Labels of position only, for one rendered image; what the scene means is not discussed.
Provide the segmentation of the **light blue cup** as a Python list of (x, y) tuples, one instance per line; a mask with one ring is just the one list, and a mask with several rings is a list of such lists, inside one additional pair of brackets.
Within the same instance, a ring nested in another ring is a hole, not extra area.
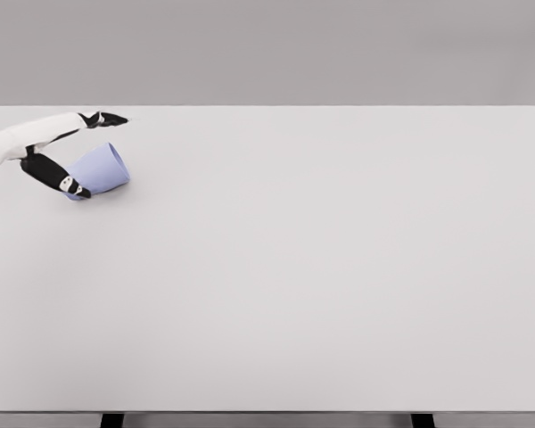
[(92, 195), (109, 192), (130, 181), (125, 162), (111, 143), (95, 147), (66, 170)]

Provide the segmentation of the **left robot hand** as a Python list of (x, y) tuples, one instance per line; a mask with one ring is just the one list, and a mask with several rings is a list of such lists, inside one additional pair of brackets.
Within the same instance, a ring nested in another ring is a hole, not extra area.
[(89, 199), (91, 193), (63, 166), (44, 155), (44, 148), (81, 130), (114, 128), (128, 122), (128, 118), (107, 111), (72, 111), (13, 125), (0, 130), (10, 137), (5, 162), (18, 161), (23, 172), (57, 192)]

